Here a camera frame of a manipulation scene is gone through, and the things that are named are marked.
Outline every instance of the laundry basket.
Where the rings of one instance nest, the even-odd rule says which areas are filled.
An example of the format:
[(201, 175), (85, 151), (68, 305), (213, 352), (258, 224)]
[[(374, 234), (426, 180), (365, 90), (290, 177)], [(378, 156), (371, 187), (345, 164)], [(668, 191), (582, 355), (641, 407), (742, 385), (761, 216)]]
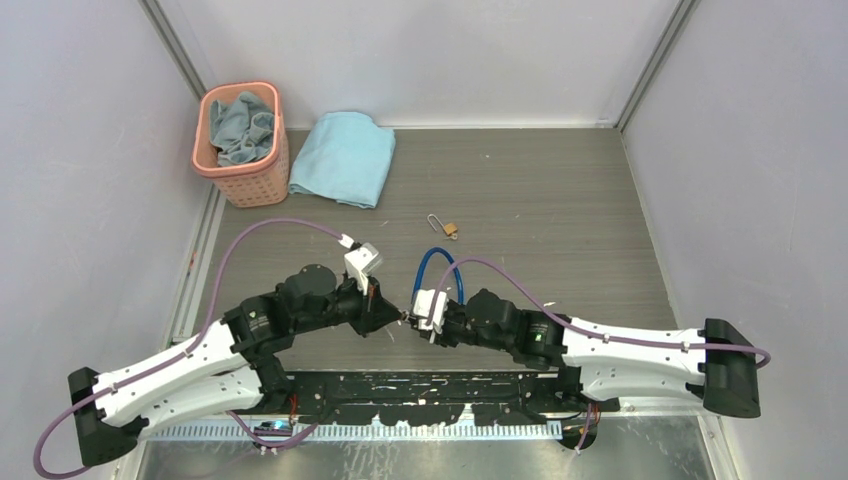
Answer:
[[(209, 141), (209, 108), (212, 102), (231, 104), (241, 92), (254, 93), (274, 112), (274, 144), (267, 157), (253, 163), (218, 166), (218, 150)], [(237, 207), (258, 207), (282, 202), (288, 193), (289, 143), (283, 124), (283, 106), (277, 89), (266, 82), (233, 83), (215, 87), (200, 102), (200, 120), (191, 158), (194, 170), (215, 182)]]

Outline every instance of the wooden floor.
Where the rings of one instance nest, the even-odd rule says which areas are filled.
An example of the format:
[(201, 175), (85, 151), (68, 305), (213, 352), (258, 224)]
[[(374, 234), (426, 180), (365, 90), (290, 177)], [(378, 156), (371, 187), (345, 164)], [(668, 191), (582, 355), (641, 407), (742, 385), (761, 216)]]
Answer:
[[(552, 309), (611, 325), (674, 328), (665, 287), (630, 169), (614, 130), (400, 130), (380, 203), (362, 210), (291, 195), (262, 208), (227, 206), (211, 271), (248, 225), (276, 216), (323, 223), (384, 256), (376, 277), (384, 295), (408, 308), (424, 252), (440, 245), (455, 257), (481, 255), (502, 264)], [(306, 132), (290, 132), (292, 158)], [(451, 241), (434, 232), (435, 213), (459, 226)], [(269, 226), (247, 238), (224, 276), (218, 313), (274, 285), (309, 263), (343, 271), (344, 250), (330, 237), (299, 226)], [(447, 263), (430, 262), (433, 287)], [(466, 297), (486, 287), (528, 308), (496, 273), (463, 269)], [(202, 305), (209, 296), (211, 278)], [(392, 324), (367, 339), (347, 326), (298, 337), (282, 353), (288, 370), (517, 369), (503, 353), (428, 344)]]

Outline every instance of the blue cable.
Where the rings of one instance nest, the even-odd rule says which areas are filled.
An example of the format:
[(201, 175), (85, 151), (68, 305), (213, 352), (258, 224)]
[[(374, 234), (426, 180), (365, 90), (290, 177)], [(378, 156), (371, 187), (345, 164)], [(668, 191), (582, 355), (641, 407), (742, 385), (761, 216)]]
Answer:
[[(448, 263), (453, 263), (453, 257), (451, 257), (450, 253), (442, 247), (433, 247), (430, 250), (427, 250), (427, 253), (424, 254), (424, 258), (421, 259), (421, 265), (418, 265), (418, 274), (415, 275), (415, 284), (412, 286), (412, 301), (415, 301), (415, 292), (417, 292), (421, 288), (421, 282), (424, 280), (424, 270), (427, 269), (427, 262), (430, 261), (430, 257), (433, 256), (434, 253), (441, 253), (448, 260)], [(454, 269), (454, 276), (456, 277), (456, 298), (459, 301), (460, 305), (465, 303), (465, 290), (462, 288), (462, 275), (459, 274), (459, 269)]]

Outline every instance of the folded towel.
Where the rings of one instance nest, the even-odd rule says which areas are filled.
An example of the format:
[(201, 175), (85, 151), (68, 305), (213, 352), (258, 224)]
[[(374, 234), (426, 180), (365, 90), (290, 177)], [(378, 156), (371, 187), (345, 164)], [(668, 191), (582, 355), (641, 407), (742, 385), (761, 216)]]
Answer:
[(332, 198), (374, 208), (386, 183), (395, 132), (355, 112), (328, 113), (318, 120), (297, 155), (289, 193)]
[(271, 153), (274, 114), (256, 95), (241, 92), (232, 105), (215, 100), (209, 111), (209, 141), (218, 147), (218, 166), (255, 162)]

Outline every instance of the padlock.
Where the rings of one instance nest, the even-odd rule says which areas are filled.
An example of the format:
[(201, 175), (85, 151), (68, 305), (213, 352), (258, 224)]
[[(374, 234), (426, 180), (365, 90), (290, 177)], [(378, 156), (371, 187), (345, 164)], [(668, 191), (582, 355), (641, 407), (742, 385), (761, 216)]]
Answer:
[(450, 238), (451, 240), (456, 240), (458, 238), (457, 232), (459, 232), (459, 227), (457, 227), (455, 223), (451, 222), (445, 225), (442, 223), (441, 220), (439, 220), (439, 217), (433, 215), (432, 213), (430, 215), (427, 215), (427, 223), (429, 223), (430, 226), (433, 227), (433, 230), (437, 232), (439, 231), (439, 229), (436, 228), (435, 225), (433, 225), (433, 220), (436, 220), (436, 223), (438, 223), (439, 226), (442, 227), (442, 231), (445, 232), (445, 235), (448, 238)]

